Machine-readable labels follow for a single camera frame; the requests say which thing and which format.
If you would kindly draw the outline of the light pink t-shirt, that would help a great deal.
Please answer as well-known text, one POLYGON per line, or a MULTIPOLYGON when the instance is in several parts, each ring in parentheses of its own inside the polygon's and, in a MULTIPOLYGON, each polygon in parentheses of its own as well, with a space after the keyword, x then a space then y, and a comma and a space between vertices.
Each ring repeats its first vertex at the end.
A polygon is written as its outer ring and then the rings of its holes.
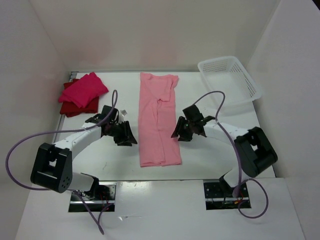
POLYGON ((176 128, 177 75, 140 73, 138 106, 139 162, 142 168, 182 163, 176 128))

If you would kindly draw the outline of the red t-shirt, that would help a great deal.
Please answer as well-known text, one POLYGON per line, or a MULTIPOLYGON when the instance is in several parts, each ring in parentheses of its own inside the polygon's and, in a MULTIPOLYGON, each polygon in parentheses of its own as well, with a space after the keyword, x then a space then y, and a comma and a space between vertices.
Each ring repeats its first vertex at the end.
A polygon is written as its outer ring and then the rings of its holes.
POLYGON ((62 93, 58 100, 62 103, 60 114, 65 115, 67 118, 75 117, 80 114, 95 114, 99 108, 99 97, 93 98, 86 107, 78 107, 74 102, 67 99, 67 96, 62 93))

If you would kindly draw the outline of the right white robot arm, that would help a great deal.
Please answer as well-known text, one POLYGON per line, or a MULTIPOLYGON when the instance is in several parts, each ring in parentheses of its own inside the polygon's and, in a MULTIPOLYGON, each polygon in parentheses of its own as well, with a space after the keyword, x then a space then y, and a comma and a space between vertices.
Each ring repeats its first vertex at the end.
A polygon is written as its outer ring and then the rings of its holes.
POLYGON ((196 105, 182 112, 184 116, 178 118, 172 138, 190 142, 196 134, 229 144, 235 151, 236 167, 219 178, 219 191, 223 196, 235 196, 240 184, 256 178, 278 161, 278 155, 260 127, 245 129, 219 122, 216 116, 204 117, 196 105))

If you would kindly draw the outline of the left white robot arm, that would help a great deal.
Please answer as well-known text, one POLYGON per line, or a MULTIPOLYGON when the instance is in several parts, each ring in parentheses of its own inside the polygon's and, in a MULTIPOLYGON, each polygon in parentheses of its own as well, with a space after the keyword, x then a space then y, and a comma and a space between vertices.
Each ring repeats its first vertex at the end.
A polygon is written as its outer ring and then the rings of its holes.
POLYGON ((136 145, 127 112, 105 105, 102 112, 88 118, 73 134, 53 144, 43 143, 38 148, 30 180, 45 189, 64 193, 81 192, 94 200, 100 194, 99 179, 73 171, 73 160, 90 144, 104 136, 113 138, 117 146, 136 145))

